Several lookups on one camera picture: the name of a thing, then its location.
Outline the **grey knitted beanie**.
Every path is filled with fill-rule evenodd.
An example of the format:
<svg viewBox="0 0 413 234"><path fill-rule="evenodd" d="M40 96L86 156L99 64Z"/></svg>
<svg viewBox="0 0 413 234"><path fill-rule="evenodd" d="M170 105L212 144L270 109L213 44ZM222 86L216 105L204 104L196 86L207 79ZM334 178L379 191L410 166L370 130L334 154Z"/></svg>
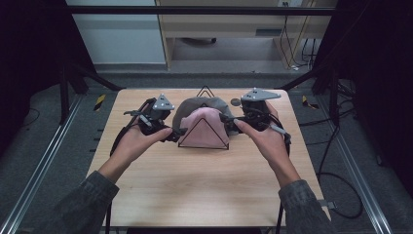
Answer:
<svg viewBox="0 0 413 234"><path fill-rule="evenodd" d="M220 115L233 118L229 105L220 97L189 97L178 106L172 126L175 129L190 132L204 133L211 128L219 134L233 136L235 131L228 131L220 120Z"/></svg>

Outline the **black curtain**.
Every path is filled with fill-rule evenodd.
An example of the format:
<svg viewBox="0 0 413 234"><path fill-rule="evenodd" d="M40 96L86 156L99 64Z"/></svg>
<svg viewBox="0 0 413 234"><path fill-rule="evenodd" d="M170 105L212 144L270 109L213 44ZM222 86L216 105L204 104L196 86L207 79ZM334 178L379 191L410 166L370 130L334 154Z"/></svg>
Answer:
<svg viewBox="0 0 413 234"><path fill-rule="evenodd" d="M376 149L413 198L413 0L337 0L313 91L334 78L356 84L356 108Z"/></svg>
<svg viewBox="0 0 413 234"><path fill-rule="evenodd" d="M69 61L94 64L66 0L0 0L0 157L29 112L31 97L58 83L57 40Z"/></svg>

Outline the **aluminium floor rail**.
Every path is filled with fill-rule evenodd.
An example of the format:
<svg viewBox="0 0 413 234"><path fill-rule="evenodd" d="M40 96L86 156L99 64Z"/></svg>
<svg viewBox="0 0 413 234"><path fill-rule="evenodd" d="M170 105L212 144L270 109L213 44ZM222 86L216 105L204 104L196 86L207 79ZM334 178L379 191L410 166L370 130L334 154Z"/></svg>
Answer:
<svg viewBox="0 0 413 234"><path fill-rule="evenodd" d="M55 159L55 156L63 143L63 140L72 125L72 122L79 110L79 106L84 99L83 95L75 95L70 105L66 119L57 128L52 140L50 141L46 151L43 153L39 163L37 164L30 180L25 185L18 201L14 205L11 212L0 227L0 234L15 234L18 231L19 225L24 218L28 208L30 207L34 196L36 195L50 165Z"/></svg>
<svg viewBox="0 0 413 234"><path fill-rule="evenodd" d="M364 212L368 215L376 234L394 234L371 186L368 184L364 173L357 164L350 146L347 144L345 137L341 133L341 130L343 129L344 126L340 123L340 127L335 134L338 149L351 182L360 198Z"/></svg>

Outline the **person's left hand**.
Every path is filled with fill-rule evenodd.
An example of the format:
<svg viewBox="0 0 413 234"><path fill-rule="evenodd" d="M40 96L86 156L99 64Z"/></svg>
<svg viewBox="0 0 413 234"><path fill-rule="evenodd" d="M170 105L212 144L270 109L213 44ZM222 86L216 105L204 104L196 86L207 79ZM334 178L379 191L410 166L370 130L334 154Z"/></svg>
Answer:
<svg viewBox="0 0 413 234"><path fill-rule="evenodd" d="M131 164L154 143L165 139L171 133L171 128L165 128L146 136L140 128L134 124L121 138L111 158L119 162Z"/></svg>

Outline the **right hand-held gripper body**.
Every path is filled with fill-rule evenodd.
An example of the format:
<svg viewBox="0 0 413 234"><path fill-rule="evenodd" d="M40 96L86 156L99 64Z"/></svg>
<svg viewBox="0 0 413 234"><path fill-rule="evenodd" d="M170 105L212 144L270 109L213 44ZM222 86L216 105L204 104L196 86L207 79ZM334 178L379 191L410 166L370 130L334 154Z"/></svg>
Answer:
<svg viewBox="0 0 413 234"><path fill-rule="evenodd" d="M280 94L253 88L241 96L244 121L257 131L264 131L270 124L270 110L266 100L280 97Z"/></svg>

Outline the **pink knitted beanie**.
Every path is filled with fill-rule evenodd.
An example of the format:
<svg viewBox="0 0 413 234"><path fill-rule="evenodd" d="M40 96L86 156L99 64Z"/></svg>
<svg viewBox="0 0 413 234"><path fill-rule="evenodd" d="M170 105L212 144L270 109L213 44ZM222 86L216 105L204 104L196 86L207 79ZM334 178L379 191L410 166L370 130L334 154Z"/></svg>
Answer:
<svg viewBox="0 0 413 234"><path fill-rule="evenodd" d="M181 120L180 128L187 128L178 145L198 148L227 148L229 137L219 118L221 112L211 107L201 107Z"/></svg>

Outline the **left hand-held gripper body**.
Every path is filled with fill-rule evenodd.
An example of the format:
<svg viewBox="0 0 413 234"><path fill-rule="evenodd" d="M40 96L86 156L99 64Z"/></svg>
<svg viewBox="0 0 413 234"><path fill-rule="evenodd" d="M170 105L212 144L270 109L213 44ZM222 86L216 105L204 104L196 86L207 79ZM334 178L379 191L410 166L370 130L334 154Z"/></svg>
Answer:
<svg viewBox="0 0 413 234"><path fill-rule="evenodd" d="M137 125L146 136L152 135L166 127L164 121L174 110L174 105L160 94L158 98L152 97L142 103L137 110L126 111L125 115L132 117L132 122L138 119Z"/></svg>

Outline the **person's right hand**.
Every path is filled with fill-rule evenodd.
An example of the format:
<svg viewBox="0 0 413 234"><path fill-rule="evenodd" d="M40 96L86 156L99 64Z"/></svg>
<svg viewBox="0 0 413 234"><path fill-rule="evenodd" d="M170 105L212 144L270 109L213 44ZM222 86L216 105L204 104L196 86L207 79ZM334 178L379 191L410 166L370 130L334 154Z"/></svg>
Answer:
<svg viewBox="0 0 413 234"><path fill-rule="evenodd" d="M244 134L252 139L272 168L279 168L291 163L286 152L283 136L280 133L274 131L271 127L268 127L265 131L258 132L248 123L238 119L234 123Z"/></svg>

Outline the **light wooden desk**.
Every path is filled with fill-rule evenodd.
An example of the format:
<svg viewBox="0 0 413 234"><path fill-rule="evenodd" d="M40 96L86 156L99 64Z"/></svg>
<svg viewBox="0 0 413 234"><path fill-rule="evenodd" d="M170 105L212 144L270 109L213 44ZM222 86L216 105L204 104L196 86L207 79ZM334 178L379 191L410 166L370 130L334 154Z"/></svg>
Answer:
<svg viewBox="0 0 413 234"><path fill-rule="evenodd" d="M160 6L219 7L289 7L334 8L338 0L155 0ZM158 16L167 65L175 54L178 38L270 38L289 69L298 65L298 52L304 39L321 39L330 22L329 16Z"/></svg>

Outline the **grey metal table bracket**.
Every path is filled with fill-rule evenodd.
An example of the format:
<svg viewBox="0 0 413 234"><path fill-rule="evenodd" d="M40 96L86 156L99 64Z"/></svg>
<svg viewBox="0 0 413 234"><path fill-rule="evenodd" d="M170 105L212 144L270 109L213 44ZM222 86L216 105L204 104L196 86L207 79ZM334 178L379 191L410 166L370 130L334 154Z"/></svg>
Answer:
<svg viewBox="0 0 413 234"><path fill-rule="evenodd" d="M319 203L322 207L327 207L330 210L335 210L337 208L336 204L331 201L319 199Z"/></svg>

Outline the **black horizontal frame bar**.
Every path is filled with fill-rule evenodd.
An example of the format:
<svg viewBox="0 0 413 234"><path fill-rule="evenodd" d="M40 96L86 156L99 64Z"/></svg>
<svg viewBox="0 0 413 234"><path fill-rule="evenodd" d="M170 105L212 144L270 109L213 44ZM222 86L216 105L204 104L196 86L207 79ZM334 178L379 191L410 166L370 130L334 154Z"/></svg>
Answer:
<svg viewBox="0 0 413 234"><path fill-rule="evenodd" d="M71 14L105 15L228 15L228 16L333 16L335 8L219 7L219 6L68 6Z"/></svg>

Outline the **white cabinet panel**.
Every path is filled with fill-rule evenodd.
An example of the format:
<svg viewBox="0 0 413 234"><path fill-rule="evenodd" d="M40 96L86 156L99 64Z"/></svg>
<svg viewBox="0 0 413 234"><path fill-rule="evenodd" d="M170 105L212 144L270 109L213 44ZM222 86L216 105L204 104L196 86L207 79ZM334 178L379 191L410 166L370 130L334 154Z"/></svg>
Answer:
<svg viewBox="0 0 413 234"><path fill-rule="evenodd" d="M156 15L73 16L94 64L166 63Z"/></svg>

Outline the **black wire triangular rack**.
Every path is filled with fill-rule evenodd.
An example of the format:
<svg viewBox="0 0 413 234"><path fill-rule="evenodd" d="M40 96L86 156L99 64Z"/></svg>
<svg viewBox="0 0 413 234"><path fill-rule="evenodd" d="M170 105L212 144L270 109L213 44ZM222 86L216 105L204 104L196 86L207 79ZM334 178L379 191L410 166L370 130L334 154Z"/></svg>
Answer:
<svg viewBox="0 0 413 234"><path fill-rule="evenodd" d="M178 107L174 123L186 129L178 146L228 150L229 136L220 119L228 111L227 104L203 86L195 97L185 99Z"/></svg>

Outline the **black metal stand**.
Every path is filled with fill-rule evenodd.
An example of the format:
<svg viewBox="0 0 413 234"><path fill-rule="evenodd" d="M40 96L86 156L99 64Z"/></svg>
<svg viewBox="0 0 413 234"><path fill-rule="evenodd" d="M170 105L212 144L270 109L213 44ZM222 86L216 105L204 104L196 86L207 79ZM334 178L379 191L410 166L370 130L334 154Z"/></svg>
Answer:
<svg viewBox="0 0 413 234"><path fill-rule="evenodd" d="M70 113L68 85L71 85L74 88L76 94L84 94L89 89L89 86L85 82L85 78L91 78L111 91L121 91L124 89L124 87L109 82L99 76L95 71L82 67L79 64L64 64L59 71L61 111L59 123L61 125L68 119Z"/></svg>
<svg viewBox="0 0 413 234"><path fill-rule="evenodd" d="M338 109L338 72L331 65L319 65L311 71L301 75L291 82L277 87L277 90L289 91L299 84L315 78L316 81L312 87L312 92L315 95L322 94L326 89L329 89L329 106L328 115L335 126L339 125L339 109Z"/></svg>

